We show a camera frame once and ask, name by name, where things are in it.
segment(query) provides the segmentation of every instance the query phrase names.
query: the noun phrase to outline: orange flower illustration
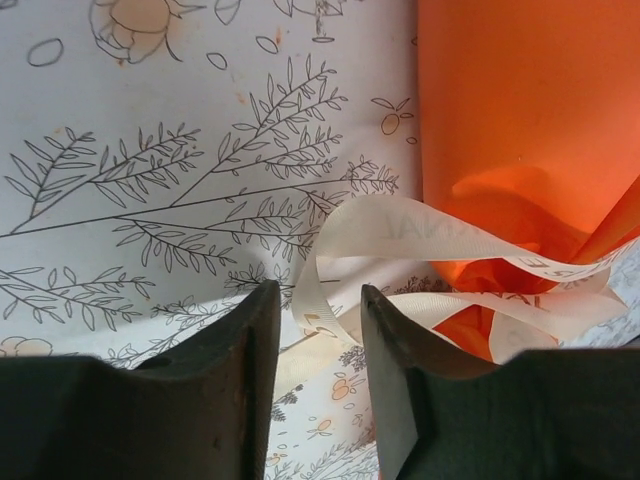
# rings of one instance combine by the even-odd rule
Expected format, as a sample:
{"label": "orange flower illustration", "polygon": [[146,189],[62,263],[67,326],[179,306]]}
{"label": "orange flower illustration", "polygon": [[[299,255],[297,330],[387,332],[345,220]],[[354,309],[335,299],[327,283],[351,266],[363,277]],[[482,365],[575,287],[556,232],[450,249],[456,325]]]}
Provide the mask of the orange flower illustration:
{"label": "orange flower illustration", "polygon": [[343,372],[334,373],[339,380],[333,384],[331,398],[334,400],[342,400],[347,395],[358,393],[355,387],[364,383],[364,378],[358,378],[360,375],[354,375],[347,378],[347,374]]}
{"label": "orange flower illustration", "polygon": [[41,338],[8,337],[0,343],[0,357],[48,356],[53,346]]}
{"label": "orange flower illustration", "polygon": [[174,19],[201,8],[177,0],[93,0],[89,17],[96,44],[113,58],[140,63],[164,43],[181,61],[169,45],[169,28]]}

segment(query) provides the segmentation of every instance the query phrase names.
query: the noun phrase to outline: leafy branch drawing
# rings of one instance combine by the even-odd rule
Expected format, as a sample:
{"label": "leafy branch drawing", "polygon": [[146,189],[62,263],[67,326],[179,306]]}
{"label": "leafy branch drawing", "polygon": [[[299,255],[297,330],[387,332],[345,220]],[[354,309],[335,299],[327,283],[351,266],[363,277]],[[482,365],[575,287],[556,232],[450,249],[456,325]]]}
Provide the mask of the leafy branch drawing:
{"label": "leafy branch drawing", "polygon": [[273,422],[285,422],[287,416],[282,411],[283,405],[294,405],[298,403],[297,393],[302,391],[303,385],[298,385],[296,388],[287,392],[282,398],[277,399],[271,406],[271,421]]}
{"label": "leafy branch drawing", "polygon": [[158,126],[157,137],[145,135],[138,129],[138,148],[128,152],[120,140],[121,158],[112,155],[107,147],[100,161],[98,175],[91,179],[98,191],[116,205],[127,208],[127,197],[147,203],[149,191],[155,187],[170,189],[170,185],[180,185],[178,175],[195,169],[191,159],[204,155],[197,150],[196,135],[200,129],[184,131],[181,124],[173,133],[165,130],[162,122]]}
{"label": "leafy branch drawing", "polygon": [[242,244],[241,237],[245,243],[255,237],[273,257],[280,252],[283,259],[291,261],[294,251],[302,258],[307,257],[319,227],[301,230],[304,222],[299,218],[304,215],[304,210],[294,210],[288,197],[278,204],[272,197],[265,198],[255,214],[245,213],[247,204],[243,202],[236,206],[224,221],[209,225],[206,230],[227,232],[238,245]]}
{"label": "leafy branch drawing", "polygon": [[[269,459],[267,459],[267,467],[270,466]],[[303,465],[300,463],[296,464],[295,467],[293,462],[286,462],[282,466],[276,464],[273,466],[273,476],[271,476],[271,473],[266,473],[264,478],[265,480],[294,480],[299,478],[298,474],[302,471],[302,468]]]}
{"label": "leafy branch drawing", "polygon": [[[335,161],[335,158],[329,156],[331,145],[339,144],[342,135],[333,134],[331,128],[325,131],[318,127],[312,136],[308,127],[303,124],[310,119],[324,122],[326,118],[321,111],[322,107],[341,110],[340,104],[348,99],[338,94],[337,87],[328,92],[329,76],[337,72],[327,68],[326,62],[322,63],[317,73],[312,73],[309,55],[305,73],[305,80],[294,84],[293,62],[289,58],[284,84],[277,83],[268,75],[265,99],[256,99],[253,93],[249,94],[255,123],[233,125],[236,131],[251,132],[251,137],[244,141],[241,137],[232,140],[232,133],[227,133],[218,147],[217,165],[172,205],[180,204],[209,175],[230,171],[238,176],[238,170],[261,163],[265,164],[267,171],[279,178],[287,178],[290,173],[304,177],[306,174],[319,176],[320,171],[328,172]],[[272,145],[282,151],[272,156],[254,153]]]}
{"label": "leafy branch drawing", "polygon": [[399,175],[392,175],[391,168],[383,165],[379,167],[371,160],[366,160],[364,155],[360,155],[360,162],[349,162],[347,173],[342,180],[347,180],[353,189],[352,197],[356,193],[366,195],[376,193],[386,193],[393,195],[398,188]]}
{"label": "leafy branch drawing", "polygon": [[373,478],[378,474],[378,450],[375,444],[361,448],[347,462],[339,464],[334,470],[326,472],[323,480],[346,480],[348,478]]}
{"label": "leafy branch drawing", "polygon": [[157,305],[152,309],[152,318],[162,316],[165,318],[166,325],[175,323],[178,325],[178,330],[165,338],[149,340],[151,345],[144,350],[136,350],[131,343],[117,352],[110,348],[105,360],[117,368],[131,368],[147,358],[178,345],[180,341],[193,335],[194,331],[205,328],[218,318],[230,313],[236,306],[236,303],[224,301],[207,308],[196,303],[193,296],[168,305]]}
{"label": "leafy branch drawing", "polygon": [[364,356],[364,348],[357,345],[351,347],[349,350],[340,355],[340,358],[338,360],[342,362],[343,367],[351,365],[353,371],[356,373],[367,368]]}
{"label": "leafy branch drawing", "polygon": [[65,131],[68,141],[64,144],[55,138],[44,137],[49,147],[54,150],[53,154],[25,140],[24,143],[29,150],[38,157],[34,166],[27,164],[16,155],[11,155],[11,160],[22,178],[19,180],[9,176],[4,178],[16,191],[29,197],[33,202],[29,217],[18,225],[14,232],[60,202],[66,196],[63,193],[65,187],[73,186],[83,180],[87,176],[84,170],[95,166],[93,162],[82,159],[82,157],[96,155],[94,150],[82,145],[95,142],[93,133],[87,132],[78,136],[68,127]]}
{"label": "leafy branch drawing", "polygon": [[68,127],[65,132],[68,137],[65,143],[53,137],[44,137],[55,150],[53,154],[25,141],[38,157],[35,165],[11,155],[22,178],[18,180],[5,176],[5,179],[15,190],[33,200],[28,218],[16,226],[12,234],[21,232],[32,220],[87,184],[94,185],[106,198],[122,208],[126,208],[125,198],[146,203],[145,197],[150,194],[152,186],[168,189],[171,182],[179,185],[178,175],[195,169],[191,159],[203,155],[195,143],[200,129],[185,131],[184,123],[175,133],[165,130],[160,123],[155,140],[153,135],[145,136],[139,129],[137,151],[129,153],[121,139],[121,158],[111,155],[107,146],[99,162],[96,152],[82,145],[95,141],[93,133],[77,135]]}
{"label": "leafy branch drawing", "polygon": [[247,270],[229,271],[227,276],[224,286],[230,291],[231,296],[236,297],[248,295],[265,280],[276,280],[280,284],[282,308],[287,309],[291,305],[294,284],[289,282],[290,268],[283,270],[280,265],[276,264],[273,267],[273,274],[269,275],[264,263],[260,262],[255,268],[253,265],[249,265]]}
{"label": "leafy branch drawing", "polygon": [[122,267],[109,268],[86,282],[79,281],[69,267],[62,271],[52,269],[46,275],[46,286],[30,281],[32,275],[44,270],[44,267],[0,270],[0,290],[13,299],[2,312],[5,320],[22,304],[31,310],[31,315],[40,324],[47,318],[66,323],[74,312],[79,312],[91,331],[96,329],[96,318],[103,317],[109,329],[115,332],[116,318],[131,323],[133,317],[141,316],[132,310],[133,304],[127,303],[129,296],[124,290],[133,288],[149,299],[147,287],[155,286],[144,277],[129,278],[122,272]]}
{"label": "leafy branch drawing", "polygon": [[360,434],[359,438],[351,444],[346,442],[333,445],[328,452],[318,459],[317,462],[313,462],[309,465],[309,471],[300,475],[300,478],[304,480],[324,480],[328,475],[334,474],[338,469],[353,462],[354,459],[360,457],[363,448],[371,441],[373,434],[373,428],[367,427]]}
{"label": "leafy branch drawing", "polygon": [[433,281],[430,277],[418,278],[413,275],[407,280],[407,283],[395,290],[394,295],[414,292],[450,292],[451,287],[442,279],[438,278]]}
{"label": "leafy branch drawing", "polygon": [[140,260],[143,266],[149,259],[161,257],[167,272],[171,273],[176,264],[185,268],[193,267],[196,272],[206,268],[217,275],[216,263],[225,267],[227,263],[236,263],[228,254],[232,247],[217,251],[217,245],[211,243],[210,232],[206,229],[143,220],[124,220],[114,232],[126,232],[126,237],[117,247],[139,242],[145,243]]}

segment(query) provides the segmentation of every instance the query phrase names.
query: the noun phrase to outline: botanical line drawing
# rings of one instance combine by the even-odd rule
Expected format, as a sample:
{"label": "botanical line drawing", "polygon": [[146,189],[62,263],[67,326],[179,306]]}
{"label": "botanical line drawing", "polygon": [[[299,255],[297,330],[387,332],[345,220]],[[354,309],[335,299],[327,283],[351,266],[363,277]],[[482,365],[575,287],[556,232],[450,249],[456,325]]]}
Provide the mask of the botanical line drawing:
{"label": "botanical line drawing", "polygon": [[[248,140],[227,133],[218,147],[218,163],[186,190],[172,205],[181,204],[201,182],[209,175],[231,172],[238,176],[239,170],[262,165],[278,178],[285,179],[289,174],[304,178],[305,175],[319,177],[319,171],[329,173],[336,157],[330,157],[331,146],[340,143],[342,135],[332,134],[329,127],[321,126],[315,132],[309,131],[310,119],[325,122],[321,108],[341,110],[340,103],[348,99],[338,94],[338,88],[328,91],[327,85],[336,70],[326,67],[323,62],[320,69],[312,70],[311,55],[305,62],[305,76],[301,83],[295,84],[295,73],[291,57],[287,61],[286,82],[276,82],[271,74],[267,76],[267,95],[265,99],[249,94],[255,123],[237,123],[233,125],[238,132],[249,132]],[[266,147],[277,147],[281,151],[275,155],[254,153]]]}
{"label": "botanical line drawing", "polygon": [[303,385],[298,385],[296,388],[287,392],[282,398],[279,398],[271,406],[271,421],[273,422],[285,422],[287,416],[282,411],[284,405],[294,405],[298,403],[298,392],[302,391]]}
{"label": "botanical line drawing", "polygon": [[18,0],[0,0],[0,10],[8,10],[18,5]]}
{"label": "botanical line drawing", "polygon": [[169,273],[179,264],[197,272],[206,268],[213,275],[217,275],[216,264],[224,267],[227,263],[236,263],[233,258],[227,256],[233,250],[232,247],[218,252],[217,245],[209,243],[209,233],[202,233],[201,229],[130,220],[113,231],[125,232],[126,235],[118,242],[118,247],[139,241],[144,243],[141,263],[145,267],[152,253],[155,257],[163,258],[164,266]]}
{"label": "botanical line drawing", "polygon": [[64,44],[59,38],[36,43],[27,52],[27,63],[32,67],[48,67],[58,63],[64,53]]}
{"label": "botanical line drawing", "polygon": [[236,306],[236,302],[222,301],[212,307],[205,307],[196,303],[193,296],[167,305],[157,305],[152,309],[151,317],[163,317],[166,325],[177,324],[178,330],[165,338],[150,339],[150,345],[143,350],[133,348],[131,343],[117,352],[110,348],[104,360],[114,367],[131,368],[178,345],[198,330],[230,313]]}
{"label": "botanical line drawing", "polygon": [[256,43],[262,50],[264,50],[267,53],[270,53],[271,55],[275,55],[279,51],[279,48],[278,48],[278,45],[276,45],[276,42],[271,40],[269,37],[257,36]]}
{"label": "botanical line drawing", "polygon": [[229,25],[236,18],[242,0],[216,0],[213,11],[223,25]]}
{"label": "botanical line drawing", "polygon": [[[287,455],[286,453],[280,453],[280,452],[276,452],[274,454],[272,454],[271,456],[266,458],[266,466],[267,467],[275,467],[276,465],[278,465],[283,458],[287,458],[289,455]],[[302,471],[302,465],[298,464],[298,470],[294,471],[294,475],[297,475],[298,473],[300,473]]]}
{"label": "botanical line drawing", "polygon": [[275,6],[285,15],[292,17],[294,12],[312,16],[315,20],[316,43],[331,43],[335,40],[327,36],[324,19],[344,15],[342,5],[347,0],[273,0]]}
{"label": "botanical line drawing", "polygon": [[[294,288],[291,276],[289,268],[283,270],[277,264],[273,267],[273,274],[267,274],[266,267],[262,262],[255,267],[250,264],[246,270],[229,271],[224,284],[227,294],[221,303],[211,308],[205,308],[202,305],[198,305],[193,296],[189,296],[184,300],[168,305],[157,305],[152,309],[152,317],[162,316],[166,319],[166,325],[176,324],[178,325],[178,330],[165,338],[150,340],[151,345],[144,350],[136,350],[130,343],[122,347],[118,352],[110,350],[107,361],[123,368],[129,368],[148,357],[164,352],[177,345],[179,340],[193,335],[196,331],[230,313],[238,305],[240,298],[249,294],[267,279],[278,281],[282,297],[281,308],[287,309],[291,305],[291,296]],[[282,403],[295,403],[295,401],[283,400],[278,405]]]}
{"label": "botanical line drawing", "polygon": [[300,463],[297,463],[295,467],[293,467],[293,462],[284,462],[283,465],[278,465],[279,463],[279,461],[272,461],[271,457],[267,459],[266,466],[273,468],[273,472],[266,473],[265,480],[293,480],[299,478],[297,476],[304,468],[304,465]]}
{"label": "botanical line drawing", "polygon": [[122,208],[127,208],[125,200],[147,203],[150,190],[180,185],[181,173],[196,168],[193,159],[204,154],[195,144],[199,133],[199,128],[185,130],[184,123],[174,133],[161,122],[157,136],[146,135],[139,128],[134,150],[129,150],[123,140],[118,146],[121,158],[105,149],[99,172],[90,183]]}
{"label": "botanical line drawing", "polygon": [[333,435],[333,433],[329,432],[328,429],[329,427],[331,427],[331,424],[333,422],[330,419],[326,419],[326,420],[322,420],[320,421],[315,428],[312,428],[311,430],[307,430],[307,433],[310,433],[311,435],[307,438],[307,440],[311,440],[314,437],[317,437],[318,435],[321,437],[330,437],[331,435]]}
{"label": "botanical line drawing", "polygon": [[450,292],[451,287],[449,287],[442,279],[437,278],[435,281],[430,277],[422,277],[418,278],[415,275],[411,276],[409,280],[407,280],[406,285],[396,289],[393,294],[401,295],[404,293],[415,293],[415,292]]}
{"label": "botanical line drawing", "polygon": [[164,44],[181,62],[169,43],[170,24],[203,8],[177,0],[92,0],[89,22],[96,45],[117,60],[140,63]]}
{"label": "botanical line drawing", "polygon": [[227,62],[227,59],[221,53],[207,53],[207,60],[209,60],[209,63],[216,67],[218,70],[224,71],[229,67],[229,62]]}
{"label": "botanical line drawing", "polygon": [[334,376],[338,380],[336,380],[331,387],[331,399],[336,401],[343,400],[351,394],[358,393],[356,387],[367,381],[366,378],[360,378],[360,374],[358,373],[348,377],[344,372],[336,372]]}
{"label": "botanical line drawing", "polygon": [[42,338],[7,337],[0,342],[0,358],[49,356],[53,345]]}
{"label": "botanical line drawing", "polygon": [[195,168],[190,160],[203,155],[195,144],[199,132],[199,129],[186,130],[182,124],[173,133],[165,130],[161,122],[157,138],[144,135],[142,129],[138,129],[137,149],[127,149],[120,140],[120,157],[111,154],[107,146],[99,159],[96,151],[88,148],[88,144],[95,142],[93,132],[78,135],[67,127],[66,139],[45,136],[46,146],[25,140],[25,145],[37,157],[36,164],[11,154],[20,176],[5,176],[5,180],[31,198],[32,207],[27,219],[11,233],[29,231],[27,227],[34,219],[85,185],[94,186],[122,208],[126,208],[123,199],[146,203],[151,189],[169,188],[167,182],[179,185],[177,175]]}
{"label": "botanical line drawing", "polygon": [[364,357],[364,348],[358,347],[357,345],[344,352],[338,360],[342,362],[343,367],[351,365],[354,372],[361,372],[367,368]]}
{"label": "botanical line drawing", "polygon": [[64,144],[52,137],[44,137],[48,148],[38,147],[25,140],[24,143],[31,153],[38,157],[36,165],[29,165],[20,157],[11,154],[11,159],[22,178],[5,176],[5,180],[16,191],[32,200],[29,217],[13,232],[19,231],[31,220],[60,202],[67,195],[66,190],[86,178],[86,169],[94,167],[92,162],[85,161],[85,157],[96,155],[94,150],[86,146],[95,142],[93,132],[77,135],[68,127],[65,132],[68,140]]}
{"label": "botanical line drawing", "polygon": [[393,135],[398,130],[398,127],[400,127],[401,120],[413,118],[414,115],[412,113],[402,112],[407,103],[409,103],[409,100],[411,99],[406,98],[394,106],[389,100],[384,98],[371,99],[371,101],[376,105],[392,111],[392,113],[387,114],[380,123],[380,130],[382,130],[382,133],[385,135]]}
{"label": "botanical line drawing", "polygon": [[[300,478],[303,480],[341,480],[343,478],[358,478],[359,473],[361,477],[369,472],[378,473],[375,444],[370,444],[372,435],[373,428],[366,427],[360,437],[351,444],[341,442],[333,445],[318,461],[309,464],[308,471],[301,474]],[[342,469],[350,465],[353,465],[349,469],[352,476],[344,476]]]}
{"label": "botanical line drawing", "polygon": [[144,277],[129,278],[122,269],[109,268],[89,281],[81,281],[69,267],[54,268],[48,273],[44,267],[0,270],[0,291],[11,300],[3,308],[2,317],[7,320],[18,309],[24,309],[40,324],[45,320],[66,323],[76,312],[89,330],[95,331],[96,321],[102,318],[115,332],[116,319],[131,323],[134,317],[141,316],[132,310],[126,290],[136,290],[149,299],[147,287],[155,286]]}

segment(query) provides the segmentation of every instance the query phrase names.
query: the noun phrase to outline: white paper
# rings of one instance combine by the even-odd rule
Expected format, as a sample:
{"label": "white paper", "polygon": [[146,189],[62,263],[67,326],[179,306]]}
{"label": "white paper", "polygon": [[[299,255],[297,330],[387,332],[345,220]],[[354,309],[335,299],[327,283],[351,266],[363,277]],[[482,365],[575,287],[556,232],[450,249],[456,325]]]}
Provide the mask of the white paper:
{"label": "white paper", "polygon": [[[419,196],[414,8],[0,0],[0,355],[133,367],[265,278],[281,346],[299,340],[291,289],[326,215]],[[287,460],[357,440],[356,413]]]}

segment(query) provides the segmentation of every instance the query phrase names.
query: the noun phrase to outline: cream ribbon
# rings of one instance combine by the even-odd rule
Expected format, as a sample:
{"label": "cream ribbon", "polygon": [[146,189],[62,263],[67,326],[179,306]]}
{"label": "cream ribbon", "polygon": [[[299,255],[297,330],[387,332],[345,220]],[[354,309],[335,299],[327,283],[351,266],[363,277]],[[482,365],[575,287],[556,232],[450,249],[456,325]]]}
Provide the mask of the cream ribbon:
{"label": "cream ribbon", "polygon": [[471,305],[494,310],[489,348],[494,361],[503,363],[524,349],[554,348],[556,339],[571,340],[624,314],[626,306],[607,282],[611,265],[637,242],[627,243],[596,263],[572,265],[533,254],[409,198],[372,195],[345,202],[327,218],[298,278],[292,298],[294,318],[302,328],[317,334],[281,353],[275,398],[326,368],[349,345],[361,345],[358,312],[352,309],[336,317],[322,291],[321,258],[501,258],[539,278],[558,282],[540,295],[455,292],[388,297],[407,317],[431,331]]}

